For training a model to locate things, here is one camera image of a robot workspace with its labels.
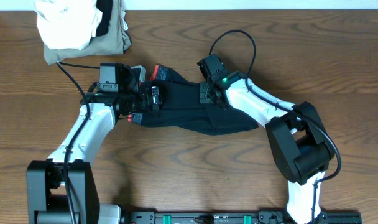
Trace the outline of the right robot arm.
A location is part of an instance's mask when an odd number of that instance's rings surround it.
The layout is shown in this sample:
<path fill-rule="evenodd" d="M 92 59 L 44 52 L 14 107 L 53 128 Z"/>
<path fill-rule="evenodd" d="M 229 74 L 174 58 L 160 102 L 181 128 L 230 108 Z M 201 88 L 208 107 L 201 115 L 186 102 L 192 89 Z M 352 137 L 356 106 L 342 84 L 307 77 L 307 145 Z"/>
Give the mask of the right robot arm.
<path fill-rule="evenodd" d="M 274 97 L 248 75 L 229 72 L 216 54 L 197 66 L 206 80 L 201 103 L 240 110 L 265 128 L 275 165 L 288 180 L 288 214 L 295 223 L 314 223 L 321 213 L 320 185 L 337 176 L 342 164 L 316 108 Z"/>

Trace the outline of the black leggings with coral cuffs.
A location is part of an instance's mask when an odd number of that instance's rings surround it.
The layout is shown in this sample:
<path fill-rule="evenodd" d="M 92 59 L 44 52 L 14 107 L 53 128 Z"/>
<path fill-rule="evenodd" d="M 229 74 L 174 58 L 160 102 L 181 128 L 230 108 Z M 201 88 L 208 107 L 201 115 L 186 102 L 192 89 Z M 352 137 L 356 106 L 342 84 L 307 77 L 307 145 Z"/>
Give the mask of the black leggings with coral cuffs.
<path fill-rule="evenodd" d="M 148 128 L 177 126 L 210 136 L 250 131 L 257 121 L 232 107 L 200 103 L 200 84 L 189 82 L 172 68 L 156 65 L 150 80 L 144 83 L 160 90 L 161 107 L 157 111 L 132 113 L 128 121 Z"/>

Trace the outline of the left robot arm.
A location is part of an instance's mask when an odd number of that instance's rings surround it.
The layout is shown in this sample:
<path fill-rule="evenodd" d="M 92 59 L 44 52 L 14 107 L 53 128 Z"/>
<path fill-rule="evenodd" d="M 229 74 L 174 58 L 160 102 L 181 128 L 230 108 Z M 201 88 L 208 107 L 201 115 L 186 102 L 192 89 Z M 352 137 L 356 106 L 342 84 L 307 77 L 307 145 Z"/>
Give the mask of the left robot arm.
<path fill-rule="evenodd" d="M 61 145 L 26 171 L 29 223 L 129 223 L 121 206 L 99 201 L 92 172 L 101 145 L 122 116 L 157 111 L 157 87 L 143 66 L 101 63 L 99 81 L 81 91 L 80 112 Z"/>

